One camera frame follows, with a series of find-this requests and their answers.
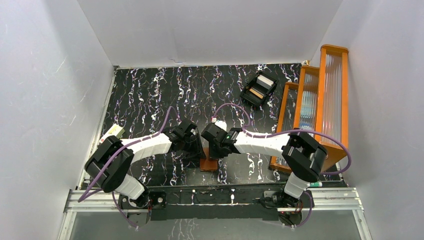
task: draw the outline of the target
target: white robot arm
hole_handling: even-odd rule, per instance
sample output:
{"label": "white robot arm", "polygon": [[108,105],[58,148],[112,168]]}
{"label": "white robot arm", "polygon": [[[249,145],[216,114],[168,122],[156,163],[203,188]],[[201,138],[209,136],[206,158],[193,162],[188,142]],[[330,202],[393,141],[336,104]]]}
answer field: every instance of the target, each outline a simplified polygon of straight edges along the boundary
{"label": "white robot arm", "polygon": [[209,123],[201,136],[209,142],[209,156],[224,158],[231,153],[257,153],[284,159],[292,170],[285,184],[282,201],[288,205],[297,202],[309,183],[318,181],[327,150],[308,133],[298,132],[264,138],[252,137],[241,128],[229,132],[215,123]]}
{"label": "white robot arm", "polygon": [[176,127],[166,128],[154,137],[118,139],[115,135],[109,134],[107,137],[102,137],[101,142],[85,164],[85,170],[94,179],[118,149],[129,145],[117,154],[96,184],[105,193],[116,191],[127,196],[131,205],[140,208],[149,202],[149,190],[142,182],[127,174],[132,163],[150,156],[180,150],[191,154],[189,157],[206,157],[197,126],[188,119],[183,119]]}

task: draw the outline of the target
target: clear plastic panel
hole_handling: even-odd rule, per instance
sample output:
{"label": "clear plastic panel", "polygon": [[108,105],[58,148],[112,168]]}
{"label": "clear plastic panel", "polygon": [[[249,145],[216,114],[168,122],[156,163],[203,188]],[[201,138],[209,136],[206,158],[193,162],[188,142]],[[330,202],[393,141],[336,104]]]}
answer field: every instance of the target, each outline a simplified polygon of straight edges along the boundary
{"label": "clear plastic panel", "polygon": [[288,164],[287,164],[287,162],[286,162],[286,160],[284,160],[284,159],[282,159],[281,157],[277,157],[277,159],[276,159],[276,161],[275,161],[277,164],[279,164],[279,165],[283,165],[283,166],[289,166]]}
{"label": "clear plastic panel", "polygon": [[[302,218],[308,211],[303,208]],[[119,212],[78,212],[72,228],[71,240],[274,240],[324,239],[360,240],[361,236],[352,210],[313,211],[308,222],[291,230],[280,221],[261,218],[242,219],[168,219],[149,221],[146,216],[132,215],[138,221],[138,231],[129,228]]]}
{"label": "clear plastic panel", "polygon": [[302,106],[300,108],[299,128],[306,130],[315,130],[317,119],[317,92],[318,76],[305,75],[302,93]]}
{"label": "clear plastic panel", "polygon": [[[342,57],[327,54],[325,59],[322,132],[340,141],[342,138]],[[321,141],[336,144],[326,138],[322,138]]]}

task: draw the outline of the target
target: purple cable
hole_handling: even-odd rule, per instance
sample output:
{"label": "purple cable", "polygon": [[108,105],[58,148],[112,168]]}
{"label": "purple cable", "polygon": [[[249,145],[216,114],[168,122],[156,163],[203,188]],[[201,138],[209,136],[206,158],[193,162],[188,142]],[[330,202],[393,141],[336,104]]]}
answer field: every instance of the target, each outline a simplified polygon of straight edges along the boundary
{"label": "purple cable", "polygon": [[246,112],[246,110],[242,106],[234,104],[234,103],[224,103],[224,104],[222,104],[221,106],[218,107],[218,109],[216,110],[215,114],[212,117],[215,118],[218,114],[218,110],[220,110],[222,107],[227,106],[227,105],[234,106],[234,107],[241,109],[243,111],[243,113],[247,116],[248,124],[243,125],[241,127],[241,129],[249,137],[257,138],[257,139],[265,139],[265,138],[272,138],[272,137],[282,135],[282,134],[302,133],[303,132],[303,133],[309,133],[309,134],[316,134],[316,135],[322,136],[326,139],[329,139],[329,140],[335,142],[337,145],[339,145],[346,152],[347,165],[343,169],[340,169],[338,171],[322,172],[321,174],[323,174],[323,175],[338,175],[338,174],[344,173],[346,170],[348,170],[350,168],[350,166],[352,164],[352,156],[351,156],[351,153],[349,152],[349,150],[340,141],[338,141],[334,137],[329,136],[327,134],[317,132],[317,131],[312,131],[312,130],[306,130],[306,129],[293,129],[293,130],[281,131],[281,132],[276,132],[276,133],[267,134],[267,135],[254,135],[254,134],[252,134],[252,133],[250,133],[246,130],[246,127],[251,125],[250,116],[248,115],[248,113]]}
{"label": "purple cable", "polygon": [[[93,186],[97,183],[97,181],[99,180],[99,178],[100,178],[100,176],[102,176],[102,174],[106,171],[106,169],[109,167],[109,165],[115,160],[115,158],[118,156],[118,154],[119,153],[121,153],[124,149],[126,149],[126,148],[128,148],[128,147],[130,147],[130,146],[132,146],[132,145],[134,145],[134,144],[138,144],[138,143],[140,143],[140,142],[142,142],[142,141],[144,141],[144,140],[147,140],[147,139],[152,139],[152,138],[154,138],[154,137],[156,137],[156,136],[158,136],[159,134],[161,134],[162,133],[162,131],[164,130],[164,128],[165,128],[165,126],[166,126],[166,124],[167,124],[167,121],[168,121],[168,117],[169,117],[169,115],[170,115],[170,111],[171,111],[171,109],[172,110],[174,110],[174,112],[175,112],[175,114],[176,114],[176,118],[178,119],[178,121],[180,122],[181,120],[180,120],[180,117],[178,116],[178,112],[177,112],[177,110],[173,107],[173,106],[170,106],[169,108],[168,108],[168,110],[166,111],[166,115],[165,115],[165,120],[163,121],[163,124],[162,124],[162,126],[160,127],[160,129],[159,129],[159,131],[158,132],[156,132],[156,133],[154,133],[153,135],[149,135],[149,136],[146,136],[146,137],[143,137],[141,140],[140,139],[138,139],[138,140],[135,140],[135,141],[132,141],[132,142],[130,142],[130,143],[128,143],[128,144],[126,144],[126,145],[124,145],[124,146],[122,146],[122,147],[120,147],[110,158],[109,158],[109,160],[107,160],[107,162],[106,162],[106,164],[101,168],[101,170],[100,170],[100,172],[97,174],[97,176],[95,176],[95,178],[93,179],[93,181],[90,183],[90,185],[87,187],[87,189],[85,190],[85,192],[82,194],[82,196],[78,199],[78,203],[80,203],[80,202],[82,202],[82,201],[84,201],[85,199],[87,199],[88,197],[90,197],[91,195],[93,195],[93,194],[95,194],[95,193],[98,193],[98,192],[100,192],[102,189],[101,188],[99,188],[99,189],[96,189],[96,190],[94,190],[94,191],[92,191],[92,192],[90,192],[89,193],[89,191],[93,188]],[[127,217],[126,217],[126,215],[125,215],[125,213],[122,211],[122,209],[118,206],[118,203],[117,203],[117,201],[115,200],[115,195],[114,195],[114,193],[112,192],[112,197],[113,197],[113,201],[114,201],[114,203],[115,203],[115,205],[116,205],[116,208],[119,210],[119,212],[125,217],[125,219],[128,221],[128,223],[131,225],[131,226],[133,226],[133,227],[137,227],[137,225],[135,224],[135,223],[133,223],[132,221],[130,221]]]}
{"label": "purple cable", "polygon": [[115,205],[116,205],[116,208],[119,210],[119,212],[120,212],[120,214],[123,216],[123,218],[124,219],[126,219],[126,221],[129,223],[129,225],[131,225],[133,228],[135,228],[135,229],[138,229],[139,228],[139,226],[136,224],[136,223],[134,223],[133,221],[131,221],[128,217],[127,217],[127,215],[124,213],[124,211],[122,211],[122,209],[118,206],[118,203],[117,203],[117,200],[116,200],[116,198],[115,198],[115,194],[114,194],[114,192],[112,191],[112,198],[113,198],[113,202],[115,203]]}
{"label": "purple cable", "polygon": [[305,220],[302,221],[301,223],[299,223],[299,225],[296,225],[296,227],[300,227],[300,226],[304,225],[309,220],[309,217],[312,214],[312,196],[307,191],[304,191],[304,193],[309,197],[310,207],[309,207],[309,211],[307,212],[307,216],[306,216]]}

